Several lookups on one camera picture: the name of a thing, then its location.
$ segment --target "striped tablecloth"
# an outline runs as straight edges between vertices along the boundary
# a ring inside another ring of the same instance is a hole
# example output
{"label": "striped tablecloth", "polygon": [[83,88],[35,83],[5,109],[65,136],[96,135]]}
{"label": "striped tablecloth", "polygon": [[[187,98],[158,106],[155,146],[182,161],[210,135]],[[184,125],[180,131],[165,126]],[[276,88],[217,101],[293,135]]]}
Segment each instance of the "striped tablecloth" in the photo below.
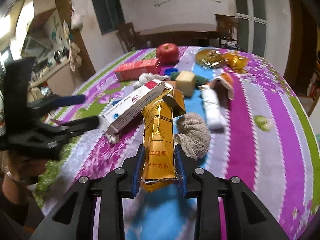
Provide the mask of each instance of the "striped tablecloth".
{"label": "striped tablecloth", "polygon": [[[189,70],[212,79],[221,72],[234,78],[235,98],[230,109],[221,108],[228,121],[224,133],[212,133],[210,149],[199,166],[215,176],[239,176],[269,209],[290,239],[297,239],[320,203],[319,149],[308,118],[293,91],[263,58],[248,57],[247,74],[225,67],[206,70],[195,63],[200,47],[180,47],[178,70]],[[67,122],[99,115],[133,91],[131,82],[118,82],[113,70],[120,64],[154,58],[155,49],[129,52],[107,65],[80,87],[83,105],[58,109],[55,118]],[[186,111],[205,118],[199,90],[185,99]],[[80,176],[105,176],[136,154],[142,142],[143,124],[122,131],[121,140],[110,145],[101,130],[73,138],[62,151],[60,162],[50,162],[35,190],[38,204],[47,214]],[[126,239],[193,239],[196,200],[183,199],[176,185],[151,194],[140,190],[134,200],[123,200]],[[99,201],[95,214],[97,236]],[[226,239],[222,221],[222,239]]]}

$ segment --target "yellow package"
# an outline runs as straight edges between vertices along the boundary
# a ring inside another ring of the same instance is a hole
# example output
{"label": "yellow package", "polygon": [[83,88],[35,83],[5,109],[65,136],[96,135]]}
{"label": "yellow package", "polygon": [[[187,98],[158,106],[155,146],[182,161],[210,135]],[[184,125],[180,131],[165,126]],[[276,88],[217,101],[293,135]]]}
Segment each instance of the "yellow package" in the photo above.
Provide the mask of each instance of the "yellow package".
{"label": "yellow package", "polygon": [[142,186],[148,192],[175,180],[172,119],[182,114],[185,114],[183,94],[175,88],[166,90],[142,111],[145,121],[143,145],[146,149]]}

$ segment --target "apple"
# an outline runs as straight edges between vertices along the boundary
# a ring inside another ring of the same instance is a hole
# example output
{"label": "apple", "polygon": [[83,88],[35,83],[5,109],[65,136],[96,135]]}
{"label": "apple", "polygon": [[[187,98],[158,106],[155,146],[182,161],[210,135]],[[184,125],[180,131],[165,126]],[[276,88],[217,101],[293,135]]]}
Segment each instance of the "apple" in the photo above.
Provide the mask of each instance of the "apple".
{"label": "apple", "polygon": [[156,50],[156,57],[162,65],[176,63],[179,60],[178,46],[173,43],[162,44]]}

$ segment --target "dining table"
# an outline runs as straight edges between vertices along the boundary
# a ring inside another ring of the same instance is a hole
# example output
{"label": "dining table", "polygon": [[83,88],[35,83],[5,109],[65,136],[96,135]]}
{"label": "dining table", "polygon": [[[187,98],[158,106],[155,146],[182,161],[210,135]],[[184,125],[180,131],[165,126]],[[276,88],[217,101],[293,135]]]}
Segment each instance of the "dining table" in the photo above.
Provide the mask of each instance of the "dining table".
{"label": "dining table", "polygon": [[150,46],[158,47],[163,43],[171,42],[177,45],[196,45],[207,42],[209,39],[224,38],[228,35],[226,31],[218,31],[214,24],[189,23],[171,24],[137,32],[139,37]]}
{"label": "dining table", "polygon": [[[220,106],[225,129],[212,130],[209,150],[198,159],[199,167],[219,178],[238,176],[255,193],[284,229],[290,240],[298,239],[320,205],[319,147],[308,117],[297,96],[275,68],[262,57],[238,52],[249,59],[244,73],[229,66],[205,69],[195,62],[201,47],[179,47],[178,71],[191,71],[209,80],[227,72],[234,80],[234,100]],[[83,104],[59,108],[48,123],[63,123],[91,115],[101,116],[133,91],[133,81],[119,82],[114,70],[122,63],[155,58],[156,49],[131,51],[106,65],[74,94],[84,94]],[[204,120],[200,90],[185,98],[186,112]],[[177,133],[173,120],[174,133]],[[142,143],[144,123],[133,120],[112,144],[101,128],[72,138],[61,151],[59,162],[49,161],[33,194],[44,215],[82,176],[101,178],[126,158],[135,156]],[[224,217],[219,199],[220,217]],[[93,239],[97,239],[100,199],[94,215]],[[123,199],[127,240],[193,239],[196,199],[182,197],[172,184],[147,193],[142,188],[134,199]],[[226,224],[221,219],[221,239]]]}

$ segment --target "chair back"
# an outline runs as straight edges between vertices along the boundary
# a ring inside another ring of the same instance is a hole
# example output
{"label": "chair back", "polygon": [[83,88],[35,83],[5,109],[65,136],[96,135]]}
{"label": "chair back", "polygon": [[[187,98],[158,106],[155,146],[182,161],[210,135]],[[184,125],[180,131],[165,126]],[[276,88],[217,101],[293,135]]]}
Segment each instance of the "chair back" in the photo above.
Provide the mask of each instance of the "chair back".
{"label": "chair back", "polygon": [[[217,31],[228,32],[228,36],[226,37],[226,39],[229,41],[237,41],[239,17],[221,14],[215,14],[215,16],[217,20]],[[234,29],[236,30],[236,40],[232,39],[232,33]]]}
{"label": "chair back", "polygon": [[119,25],[118,31],[128,51],[132,51],[134,47],[139,45],[139,37],[133,28],[132,22]]}

